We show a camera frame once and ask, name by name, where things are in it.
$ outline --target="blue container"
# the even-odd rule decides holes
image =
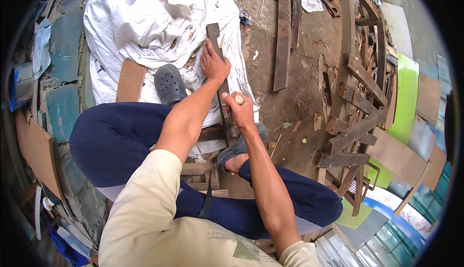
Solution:
[[[11,68],[8,81],[8,92],[10,96],[8,105],[11,112],[31,101],[34,92],[32,62],[14,65]]]

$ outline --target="black strap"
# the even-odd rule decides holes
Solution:
[[[200,219],[206,219],[209,214],[209,210],[211,209],[212,204],[212,190],[211,190],[211,171],[209,172],[209,183],[208,183],[208,191],[206,192],[205,202],[203,204],[203,208],[201,209],[200,214],[198,217]]]

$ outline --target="person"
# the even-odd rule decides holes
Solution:
[[[206,83],[190,96],[179,71],[167,65],[154,77],[163,104],[101,104],[75,123],[71,154],[114,201],[101,235],[100,266],[279,266],[249,240],[261,238],[272,239],[284,266],[318,266],[315,245],[301,234],[334,222],[340,198],[272,163],[263,144],[267,130],[254,123],[250,98],[243,96],[239,105],[239,93],[222,94],[241,136],[220,153],[217,166],[246,179],[255,199],[207,199],[180,179],[231,67],[208,39],[200,63]]]

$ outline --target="white tarp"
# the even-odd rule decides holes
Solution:
[[[179,68],[187,89],[198,89],[204,79],[199,57],[206,39],[206,25],[216,22],[220,38],[224,38],[224,56],[232,64],[229,90],[254,100],[241,51],[239,21],[239,10],[233,0],[89,0],[84,26],[96,104],[115,101],[125,59],[149,68],[140,102],[160,103],[153,77],[167,63]],[[195,64],[186,67],[197,49]],[[258,110],[255,103],[256,122]],[[220,121],[215,98],[203,127]],[[199,142],[198,146],[202,153],[208,153],[224,148],[225,142]],[[191,155],[198,153],[196,147],[190,152]]]

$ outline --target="dirt floor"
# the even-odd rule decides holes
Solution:
[[[298,48],[291,50],[289,82],[286,89],[272,91],[277,35],[277,0],[264,0],[262,17],[259,18],[263,0],[237,0],[237,4],[251,16],[251,32],[242,30],[242,47],[246,45],[252,52],[258,50],[246,61],[248,81],[260,105],[260,122],[266,125],[270,141],[282,137],[275,149],[272,160],[275,164],[317,180],[317,167],[312,163],[314,151],[320,135],[325,128],[324,119],[319,131],[314,131],[314,115],[322,116],[322,94],[317,84],[317,63],[324,56],[325,68],[338,69],[341,50],[341,17],[332,18],[325,8],[324,12],[307,13],[303,10]],[[320,44],[313,40],[321,39]],[[302,120],[299,130],[292,134],[296,121]],[[284,122],[292,127],[281,130]],[[253,198],[249,183],[231,173],[219,174],[221,189],[229,189],[229,197]]]

